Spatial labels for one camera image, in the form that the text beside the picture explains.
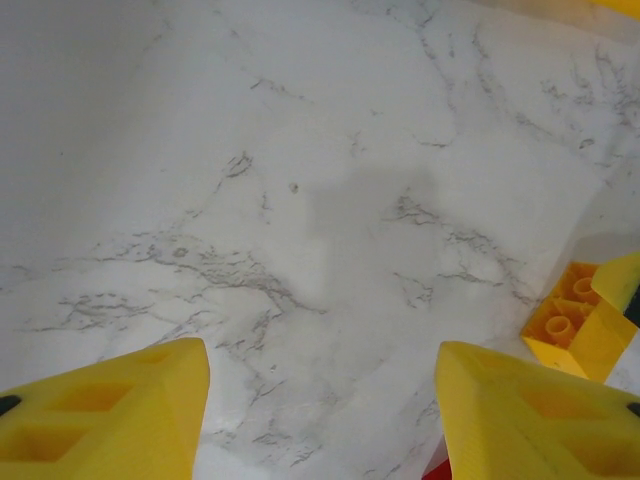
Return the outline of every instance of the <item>red object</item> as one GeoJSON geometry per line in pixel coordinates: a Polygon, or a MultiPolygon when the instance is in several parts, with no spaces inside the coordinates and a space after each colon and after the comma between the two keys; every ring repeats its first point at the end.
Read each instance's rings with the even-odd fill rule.
{"type": "Polygon", "coordinates": [[[431,470],[429,473],[425,473],[422,480],[452,480],[451,465],[447,458],[444,462],[431,470]]]}

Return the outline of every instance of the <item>yellow plastic piece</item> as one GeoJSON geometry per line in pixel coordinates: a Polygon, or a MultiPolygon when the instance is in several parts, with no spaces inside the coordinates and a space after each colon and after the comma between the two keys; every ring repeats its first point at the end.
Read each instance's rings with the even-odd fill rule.
{"type": "Polygon", "coordinates": [[[3,392],[0,479],[191,479],[208,389],[185,338],[3,392]]]}
{"type": "Polygon", "coordinates": [[[616,310],[624,312],[640,284],[640,252],[605,263],[593,276],[592,288],[616,310]]]}
{"type": "Polygon", "coordinates": [[[638,0],[593,0],[593,2],[640,19],[640,3],[638,3],[638,0]]]}
{"type": "Polygon", "coordinates": [[[570,263],[521,336],[543,365],[604,383],[637,329],[593,291],[601,269],[570,263]]]}
{"type": "Polygon", "coordinates": [[[436,392],[456,480],[640,480],[640,398],[445,342],[436,392]]]}

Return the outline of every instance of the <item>yellow robot part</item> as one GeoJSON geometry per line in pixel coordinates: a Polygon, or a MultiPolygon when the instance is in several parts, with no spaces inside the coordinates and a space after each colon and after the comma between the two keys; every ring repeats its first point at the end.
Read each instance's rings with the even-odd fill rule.
{"type": "Polygon", "coordinates": [[[640,326],[640,252],[601,265],[593,275],[591,288],[636,326],[640,326]]]}
{"type": "Polygon", "coordinates": [[[640,3],[638,0],[593,0],[593,2],[640,20],[640,3]]]}
{"type": "Polygon", "coordinates": [[[640,398],[461,342],[436,392],[456,480],[639,480],[640,398]]]}
{"type": "Polygon", "coordinates": [[[0,479],[190,479],[208,390],[186,338],[3,392],[0,479]]]}

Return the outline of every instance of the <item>yellow lego brick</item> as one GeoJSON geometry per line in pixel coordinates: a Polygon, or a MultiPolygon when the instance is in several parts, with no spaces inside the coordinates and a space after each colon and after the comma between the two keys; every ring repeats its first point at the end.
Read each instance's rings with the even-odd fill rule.
{"type": "Polygon", "coordinates": [[[638,0],[592,0],[593,3],[618,10],[621,13],[640,20],[640,2],[638,0]]]}
{"type": "Polygon", "coordinates": [[[598,265],[572,262],[521,332],[540,363],[603,383],[635,327],[593,291],[598,265]]]}
{"type": "Polygon", "coordinates": [[[188,338],[4,392],[0,479],[190,479],[208,389],[188,338]]]}
{"type": "Polygon", "coordinates": [[[640,480],[639,397],[461,342],[435,376],[456,480],[640,480]]]}

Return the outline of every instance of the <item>floor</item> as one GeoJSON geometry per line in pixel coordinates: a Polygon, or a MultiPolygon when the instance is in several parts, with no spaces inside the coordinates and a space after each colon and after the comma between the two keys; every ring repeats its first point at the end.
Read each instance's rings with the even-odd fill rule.
{"type": "Polygon", "coordinates": [[[0,389],[200,336],[197,480],[419,478],[439,343],[526,356],[570,258],[640,248],[640,28],[604,8],[10,4],[0,389]]]}

